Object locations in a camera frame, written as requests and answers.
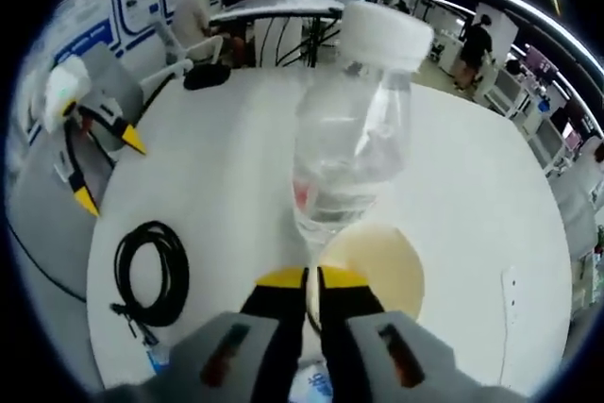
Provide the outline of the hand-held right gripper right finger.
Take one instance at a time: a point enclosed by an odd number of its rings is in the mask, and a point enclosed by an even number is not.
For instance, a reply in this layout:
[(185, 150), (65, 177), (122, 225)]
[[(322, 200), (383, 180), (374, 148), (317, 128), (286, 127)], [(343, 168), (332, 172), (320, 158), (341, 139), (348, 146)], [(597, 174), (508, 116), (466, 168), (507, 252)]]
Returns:
[(469, 402), (472, 379), (452, 348), (401, 311), (386, 311), (365, 277), (317, 268), (321, 345), (336, 402)]

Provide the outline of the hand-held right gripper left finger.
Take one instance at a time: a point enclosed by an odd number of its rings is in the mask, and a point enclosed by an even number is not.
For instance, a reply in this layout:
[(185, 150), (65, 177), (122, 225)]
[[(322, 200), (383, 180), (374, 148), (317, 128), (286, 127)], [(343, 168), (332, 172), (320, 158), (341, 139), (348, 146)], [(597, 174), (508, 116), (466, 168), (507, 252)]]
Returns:
[(171, 402), (286, 402), (302, 350), (309, 270), (260, 277), (242, 308), (223, 312), (177, 344)]

